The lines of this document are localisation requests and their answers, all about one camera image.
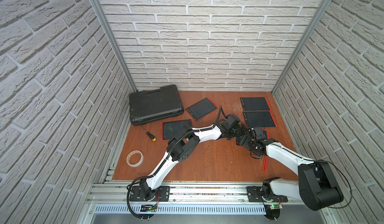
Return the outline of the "writing tablet red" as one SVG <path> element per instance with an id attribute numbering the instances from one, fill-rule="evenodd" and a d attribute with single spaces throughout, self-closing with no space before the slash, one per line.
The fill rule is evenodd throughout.
<path id="1" fill-rule="evenodd" d="M 172 138 L 183 126 L 191 126 L 191 119 L 179 120 L 172 122 L 163 122 L 162 123 L 162 140 L 166 141 Z"/>
<path id="2" fill-rule="evenodd" d="M 215 111 L 217 108 L 218 107 L 209 98 L 204 98 L 186 108 L 186 110 L 195 121 L 198 121 Z"/>

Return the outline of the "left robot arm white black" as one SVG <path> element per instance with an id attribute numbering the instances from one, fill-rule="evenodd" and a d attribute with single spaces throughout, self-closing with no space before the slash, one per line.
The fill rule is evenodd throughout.
<path id="1" fill-rule="evenodd" d="M 183 126 L 174 137 L 169 139 L 167 150 L 156 168 L 148 176 L 139 178 L 142 198 L 150 201 L 173 167 L 189 158 L 198 144 L 233 138 L 236 138 L 237 141 L 244 141 L 249 136 L 246 126 L 236 115 L 232 114 L 222 122 L 217 120 L 208 127 Z"/>

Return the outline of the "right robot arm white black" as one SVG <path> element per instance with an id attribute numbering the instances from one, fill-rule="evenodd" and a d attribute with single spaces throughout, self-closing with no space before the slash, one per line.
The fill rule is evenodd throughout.
<path id="1" fill-rule="evenodd" d="M 343 192 L 328 162 L 302 156 L 279 141 L 268 139 L 262 128 L 247 129 L 241 126 L 235 131 L 235 136 L 237 145 L 247 148 L 252 158 L 267 156 L 298 176 L 297 181 L 278 177 L 265 180 L 259 191 L 265 201 L 281 201 L 283 197 L 287 197 L 302 200 L 309 209 L 317 211 L 344 200 Z"/>

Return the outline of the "black screwdriver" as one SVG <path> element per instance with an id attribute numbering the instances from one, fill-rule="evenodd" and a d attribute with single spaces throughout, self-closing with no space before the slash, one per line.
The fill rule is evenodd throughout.
<path id="1" fill-rule="evenodd" d="M 142 130 L 146 133 L 146 135 L 153 141 L 155 142 L 157 140 L 157 138 L 152 134 L 150 133 L 149 131 L 147 131 L 144 127 L 141 127 Z"/>

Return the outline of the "black plastic tool case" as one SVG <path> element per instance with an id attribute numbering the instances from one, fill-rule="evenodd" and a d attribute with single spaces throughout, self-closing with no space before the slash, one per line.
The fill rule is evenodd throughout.
<path id="1" fill-rule="evenodd" d="M 176 85 L 155 90 L 144 90 L 129 95 L 130 121 L 141 126 L 184 113 L 184 106 Z"/>

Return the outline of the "white tape roll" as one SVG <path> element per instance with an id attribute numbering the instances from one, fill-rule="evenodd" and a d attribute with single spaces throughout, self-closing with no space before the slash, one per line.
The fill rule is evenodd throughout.
<path id="1" fill-rule="evenodd" d="M 134 150 L 130 152 L 126 157 L 127 164 L 132 167 L 136 168 L 139 167 L 144 161 L 144 155 L 139 150 Z"/>

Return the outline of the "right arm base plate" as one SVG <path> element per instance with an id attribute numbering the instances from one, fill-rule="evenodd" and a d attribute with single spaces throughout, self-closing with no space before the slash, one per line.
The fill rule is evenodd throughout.
<path id="1" fill-rule="evenodd" d="M 264 203 L 286 203 L 288 198 L 286 196 L 275 195 L 268 185 L 250 186 L 247 187 L 247 194 L 250 203 L 264 202 Z"/>

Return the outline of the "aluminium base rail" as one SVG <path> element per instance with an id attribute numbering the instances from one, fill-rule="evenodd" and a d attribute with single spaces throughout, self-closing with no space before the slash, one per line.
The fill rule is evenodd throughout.
<path id="1" fill-rule="evenodd" d="M 141 206 L 148 202 L 127 201 L 129 181 L 106 181 L 94 184 L 78 219 L 89 224 L 97 214 L 142 215 Z M 158 202 L 159 215 L 265 215 L 272 209 L 296 208 L 311 213 L 302 201 L 288 198 L 286 203 L 250 203 L 247 187 L 262 186 L 261 182 L 163 182 L 170 186 L 167 202 Z"/>

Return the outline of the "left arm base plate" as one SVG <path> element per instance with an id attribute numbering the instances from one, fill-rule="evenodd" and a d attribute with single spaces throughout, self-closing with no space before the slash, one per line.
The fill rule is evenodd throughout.
<path id="1" fill-rule="evenodd" d="M 129 195 L 130 202 L 167 202 L 170 196 L 170 186 L 160 186 L 156 190 L 142 189 L 133 186 Z"/>

